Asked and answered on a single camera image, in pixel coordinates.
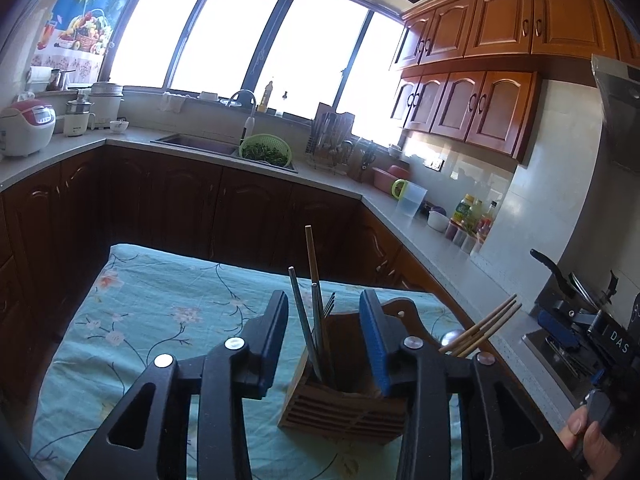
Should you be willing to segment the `person's right hand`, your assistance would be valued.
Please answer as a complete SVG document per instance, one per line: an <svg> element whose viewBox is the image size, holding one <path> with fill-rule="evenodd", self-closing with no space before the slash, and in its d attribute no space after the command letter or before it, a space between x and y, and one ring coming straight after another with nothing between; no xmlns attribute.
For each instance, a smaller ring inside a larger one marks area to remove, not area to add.
<svg viewBox="0 0 640 480"><path fill-rule="evenodd" d="M589 479L605 479L620 460L620 450L601 432L597 422L588 422L588 410L581 406L567 419L558 437L571 451L582 442L582 452L590 469Z"/></svg>

